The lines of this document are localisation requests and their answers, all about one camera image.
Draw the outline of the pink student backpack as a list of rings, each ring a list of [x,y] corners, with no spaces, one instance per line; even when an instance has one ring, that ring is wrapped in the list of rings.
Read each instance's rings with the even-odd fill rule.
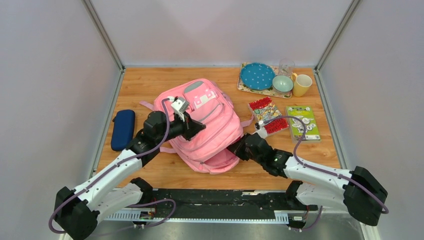
[[[241,121],[230,97],[215,82],[195,79],[164,91],[153,103],[140,101],[140,104],[152,111],[163,111],[161,101],[167,97],[185,99],[189,103],[186,111],[190,117],[206,128],[190,141],[181,136],[169,140],[171,147],[161,147],[161,152],[178,154],[199,173],[222,174],[239,163],[240,159],[227,147],[243,136],[244,128],[253,118]]]

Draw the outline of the red-bordered comic book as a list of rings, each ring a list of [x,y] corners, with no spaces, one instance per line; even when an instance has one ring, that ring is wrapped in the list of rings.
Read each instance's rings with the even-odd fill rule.
[[[288,121],[270,97],[264,97],[247,104],[256,122],[264,121],[268,136],[289,128]]]

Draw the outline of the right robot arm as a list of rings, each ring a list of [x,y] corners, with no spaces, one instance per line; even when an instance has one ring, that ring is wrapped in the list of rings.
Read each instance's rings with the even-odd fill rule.
[[[293,210],[317,205],[348,212],[357,221],[376,226],[389,213],[386,189],[369,170],[331,168],[301,157],[295,152],[273,148],[258,133],[245,134],[227,147],[241,160],[255,161],[272,176],[292,179],[285,195]]]

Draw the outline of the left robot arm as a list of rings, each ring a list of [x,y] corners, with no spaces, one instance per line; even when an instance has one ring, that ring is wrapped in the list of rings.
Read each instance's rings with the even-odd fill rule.
[[[133,179],[122,190],[114,188],[158,155],[164,142],[176,137],[189,141],[206,128],[187,112],[173,116],[170,121],[167,111],[151,112],[143,128],[112,163],[75,188],[60,189],[48,220],[49,229],[57,234],[68,234],[74,240],[84,240],[114,212],[135,204],[148,207],[153,194],[141,187],[144,184],[141,178]]]

